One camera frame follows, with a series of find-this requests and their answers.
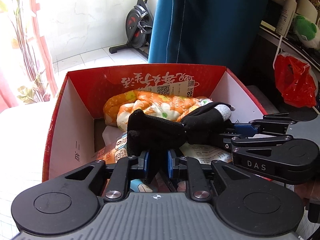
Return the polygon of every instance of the exercise bike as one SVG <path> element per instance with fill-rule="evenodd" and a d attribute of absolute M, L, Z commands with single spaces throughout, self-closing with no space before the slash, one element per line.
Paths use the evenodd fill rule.
<path fill-rule="evenodd" d="M 134 48 L 144 57 L 148 58 L 148 54 L 139 49 L 147 43 L 150 44 L 151 40 L 154 17 L 147 1 L 148 0 L 138 0 L 137 4 L 128 13 L 125 21 L 125 32 L 128 41 L 126 44 L 110 47 L 109 52 L 111 54 L 121 49 Z"/>

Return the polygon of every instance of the white wall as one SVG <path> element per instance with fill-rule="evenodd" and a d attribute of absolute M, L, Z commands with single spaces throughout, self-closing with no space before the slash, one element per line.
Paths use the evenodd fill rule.
<path fill-rule="evenodd" d="M 125 19 L 137 0 L 36 0 L 40 35 L 53 62 L 126 42 Z M 148 0 L 152 13 L 157 0 Z"/>

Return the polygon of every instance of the metal screw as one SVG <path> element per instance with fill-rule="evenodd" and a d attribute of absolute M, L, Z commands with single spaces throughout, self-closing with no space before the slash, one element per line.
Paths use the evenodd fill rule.
<path fill-rule="evenodd" d="M 110 190 L 106 193 L 107 198 L 116 199 L 121 197 L 121 192 L 117 190 Z"/>
<path fill-rule="evenodd" d="M 210 196 L 210 193 L 208 191 L 204 191 L 204 190 L 199 190 L 199 191 L 196 191 L 195 193 L 193 193 L 193 195 L 196 197 L 196 198 L 207 198 Z"/>

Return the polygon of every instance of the red cardboard box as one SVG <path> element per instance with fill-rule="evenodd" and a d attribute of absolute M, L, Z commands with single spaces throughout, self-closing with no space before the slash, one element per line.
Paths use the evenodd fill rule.
<path fill-rule="evenodd" d="M 257 99 L 226 67 L 144 64 L 68 72 L 58 95 L 44 153 L 43 181 L 96 159 L 104 147 L 103 106 L 114 95 L 144 89 L 185 97 L 206 96 L 235 107 L 232 122 L 267 114 Z"/>

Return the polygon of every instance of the white tile floor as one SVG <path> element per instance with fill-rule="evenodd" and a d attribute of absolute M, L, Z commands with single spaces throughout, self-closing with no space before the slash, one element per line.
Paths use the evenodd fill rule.
<path fill-rule="evenodd" d="M 53 63 L 57 86 L 61 87 L 68 71 L 148 63 L 148 60 L 135 49 L 123 49 L 111 54 L 109 48 L 88 51 Z"/>
<path fill-rule="evenodd" d="M 0 113 L 0 240 L 9 240 L 18 234 L 11 216 L 14 198 L 41 183 L 45 142 L 54 106 L 55 100 L 52 100 L 12 107 Z M 36 140 L 24 144 L 22 152 L 15 152 L 19 160 L 15 165 L 7 165 L 11 156 L 2 153 L 12 148 L 17 141 L 15 135 L 20 131 L 28 131 Z"/>

